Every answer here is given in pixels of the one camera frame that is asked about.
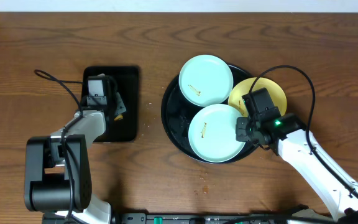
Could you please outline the yellow plate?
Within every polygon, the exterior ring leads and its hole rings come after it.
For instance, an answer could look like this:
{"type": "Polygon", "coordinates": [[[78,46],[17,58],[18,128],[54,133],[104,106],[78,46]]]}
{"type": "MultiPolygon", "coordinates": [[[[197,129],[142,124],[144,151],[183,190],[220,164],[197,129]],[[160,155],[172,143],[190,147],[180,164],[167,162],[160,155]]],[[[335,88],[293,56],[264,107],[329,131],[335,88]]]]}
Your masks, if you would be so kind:
{"type": "MultiPolygon", "coordinates": [[[[238,110],[241,115],[248,117],[245,104],[243,103],[242,96],[248,94],[251,85],[255,81],[254,78],[247,78],[238,83],[231,91],[228,98],[228,105],[238,110]]],[[[260,78],[253,87],[252,91],[266,88],[275,106],[278,107],[281,115],[284,115],[287,110],[287,98],[282,88],[274,81],[268,78],[260,78]]]]}

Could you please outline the green and yellow sponge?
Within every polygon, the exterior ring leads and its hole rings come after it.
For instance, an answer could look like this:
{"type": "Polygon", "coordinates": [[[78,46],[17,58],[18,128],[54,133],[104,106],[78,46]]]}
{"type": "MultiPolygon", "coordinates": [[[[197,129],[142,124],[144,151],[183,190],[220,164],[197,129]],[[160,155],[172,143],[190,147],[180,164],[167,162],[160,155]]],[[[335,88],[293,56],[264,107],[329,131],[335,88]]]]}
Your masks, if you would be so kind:
{"type": "Polygon", "coordinates": [[[121,120],[121,119],[123,119],[123,115],[122,115],[122,114],[119,114],[119,115],[117,115],[117,116],[114,118],[115,121],[118,121],[118,120],[121,120]]]}

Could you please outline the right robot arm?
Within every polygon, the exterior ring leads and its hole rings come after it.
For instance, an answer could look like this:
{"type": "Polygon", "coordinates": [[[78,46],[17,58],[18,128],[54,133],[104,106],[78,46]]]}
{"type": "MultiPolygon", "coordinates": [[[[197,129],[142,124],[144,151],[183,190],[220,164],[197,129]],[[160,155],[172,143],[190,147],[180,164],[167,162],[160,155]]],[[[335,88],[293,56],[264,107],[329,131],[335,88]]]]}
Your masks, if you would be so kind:
{"type": "Polygon", "coordinates": [[[294,114],[282,116],[274,105],[262,111],[239,101],[246,112],[236,124],[236,139],[272,150],[307,181],[335,221],[358,222],[358,182],[319,145],[294,114]]]}

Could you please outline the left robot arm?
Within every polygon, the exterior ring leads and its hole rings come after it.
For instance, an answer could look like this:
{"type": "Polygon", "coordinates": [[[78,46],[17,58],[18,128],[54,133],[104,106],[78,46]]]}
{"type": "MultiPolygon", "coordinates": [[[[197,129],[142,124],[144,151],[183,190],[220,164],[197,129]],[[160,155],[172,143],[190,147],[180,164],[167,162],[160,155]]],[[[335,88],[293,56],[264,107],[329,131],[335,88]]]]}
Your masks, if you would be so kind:
{"type": "Polygon", "coordinates": [[[88,94],[76,100],[73,119],[48,136],[32,137],[25,149],[24,203],[32,212],[61,222],[118,223],[112,206],[92,193],[88,148],[111,133],[117,83],[110,75],[83,82],[88,94]]]}

